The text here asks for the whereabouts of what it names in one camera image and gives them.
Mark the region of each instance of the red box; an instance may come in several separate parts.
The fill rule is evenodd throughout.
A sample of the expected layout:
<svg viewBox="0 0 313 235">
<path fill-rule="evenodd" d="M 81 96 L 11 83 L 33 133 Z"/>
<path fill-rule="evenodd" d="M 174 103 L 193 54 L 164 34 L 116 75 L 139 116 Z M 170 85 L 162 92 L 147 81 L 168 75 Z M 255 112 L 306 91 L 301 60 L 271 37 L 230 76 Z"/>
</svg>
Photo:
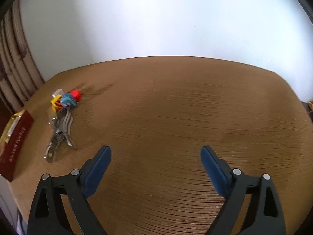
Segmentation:
<svg viewBox="0 0 313 235">
<path fill-rule="evenodd" d="M 21 146 L 34 119 L 27 110 L 13 115 L 0 138 L 0 174 L 12 182 Z"/>
</svg>

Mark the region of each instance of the brown table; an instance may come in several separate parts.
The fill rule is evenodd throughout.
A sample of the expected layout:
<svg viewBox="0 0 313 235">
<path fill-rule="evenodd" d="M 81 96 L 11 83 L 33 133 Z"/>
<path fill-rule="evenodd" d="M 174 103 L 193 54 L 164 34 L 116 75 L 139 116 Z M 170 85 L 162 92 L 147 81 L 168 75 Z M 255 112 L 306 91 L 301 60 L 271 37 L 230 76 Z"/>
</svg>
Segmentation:
<svg viewBox="0 0 313 235">
<path fill-rule="evenodd" d="M 81 89 L 71 131 L 79 150 L 63 144 L 51 164 L 46 110 L 57 88 Z M 200 161 L 207 144 L 231 167 L 271 175 L 287 234 L 312 207 L 313 127 L 273 72 L 197 57 L 123 59 L 54 76 L 26 108 L 35 123 L 11 183 L 26 220 L 42 174 L 68 174 L 102 145 L 112 161 L 89 203 L 109 234 L 204 234 L 223 204 Z"/>
</svg>

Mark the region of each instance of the white wall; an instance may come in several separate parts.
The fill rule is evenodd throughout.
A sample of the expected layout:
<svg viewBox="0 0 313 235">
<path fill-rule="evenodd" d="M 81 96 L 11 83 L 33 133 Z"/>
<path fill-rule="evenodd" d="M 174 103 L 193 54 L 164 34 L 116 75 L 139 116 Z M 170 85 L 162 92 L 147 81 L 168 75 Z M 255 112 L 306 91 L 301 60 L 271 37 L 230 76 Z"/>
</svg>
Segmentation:
<svg viewBox="0 0 313 235">
<path fill-rule="evenodd" d="M 313 25 L 297 0 L 21 0 L 45 80 L 107 60 L 186 55 L 275 71 L 313 99 Z"/>
</svg>

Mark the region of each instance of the curtain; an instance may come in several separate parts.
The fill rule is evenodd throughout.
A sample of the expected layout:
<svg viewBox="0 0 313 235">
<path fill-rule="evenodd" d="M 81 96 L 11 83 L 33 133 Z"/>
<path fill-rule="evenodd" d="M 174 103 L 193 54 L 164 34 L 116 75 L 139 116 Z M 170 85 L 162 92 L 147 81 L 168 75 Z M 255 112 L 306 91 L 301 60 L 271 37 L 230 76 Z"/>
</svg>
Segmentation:
<svg viewBox="0 0 313 235">
<path fill-rule="evenodd" d="M 11 113 L 22 109 L 24 103 L 43 84 L 29 51 L 22 28 L 19 0 L 15 0 L 0 31 L 0 98 Z"/>
</svg>

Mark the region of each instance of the metal key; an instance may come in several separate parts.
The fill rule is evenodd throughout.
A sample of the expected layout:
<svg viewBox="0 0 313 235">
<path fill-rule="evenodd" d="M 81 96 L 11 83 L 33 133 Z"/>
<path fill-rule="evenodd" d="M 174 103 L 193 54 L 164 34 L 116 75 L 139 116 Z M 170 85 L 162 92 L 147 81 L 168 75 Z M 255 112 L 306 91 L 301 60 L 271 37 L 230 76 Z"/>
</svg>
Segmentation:
<svg viewBox="0 0 313 235">
<path fill-rule="evenodd" d="M 52 163 L 55 160 L 56 150 L 62 141 L 66 141 L 70 147 L 76 149 L 76 146 L 70 137 L 72 122 L 72 114 L 67 109 L 60 110 L 57 112 L 55 118 L 52 119 L 51 123 L 54 127 L 53 135 L 44 153 L 44 158 L 49 163 Z"/>
</svg>

